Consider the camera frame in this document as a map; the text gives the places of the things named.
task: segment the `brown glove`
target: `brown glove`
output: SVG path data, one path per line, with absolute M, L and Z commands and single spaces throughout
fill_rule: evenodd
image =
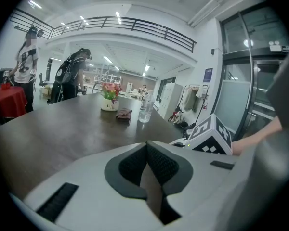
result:
M 118 120 L 130 122 L 131 121 L 131 112 L 132 112 L 132 110 L 129 110 L 127 108 L 123 108 L 117 112 L 116 118 Z

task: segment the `table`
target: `table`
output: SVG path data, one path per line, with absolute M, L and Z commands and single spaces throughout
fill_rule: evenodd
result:
M 40 182 L 73 161 L 116 147 L 157 140 L 169 143 L 181 133 L 152 111 L 138 121 L 141 102 L 119 97 L 119 108 L 133 110 L 131 123 L 102 111 L 100 93 L 48 105 L 0 126 L 0 165 L 11 192 L 23 199 Z
M 22 87 L 0 88 L 0 117 L 16 118 L 26 113 L 27 104 L 24 89 Z

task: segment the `white pot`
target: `white pot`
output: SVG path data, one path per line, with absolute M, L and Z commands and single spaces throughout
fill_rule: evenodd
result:
M 111 100 L 103 98 L 101 109 L 106 111 L 117 111 L 119 109 L 119 100 L 115 100 L 115 102 L 112 103 Z

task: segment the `water bottle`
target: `water bottle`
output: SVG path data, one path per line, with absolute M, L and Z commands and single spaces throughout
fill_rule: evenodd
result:
M 141 107 L 138 115 L 138 120 L 146 123 L 150 120 L 152 109 L 154 104 L 153 96 L 148 93 L 141 101 Z

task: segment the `red tablecloth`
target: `red tablecloth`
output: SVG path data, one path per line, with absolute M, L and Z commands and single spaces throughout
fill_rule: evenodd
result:
M 26 113 L 27 99 L 22 87 L 0 88 L 0 117 L 19 117 Z

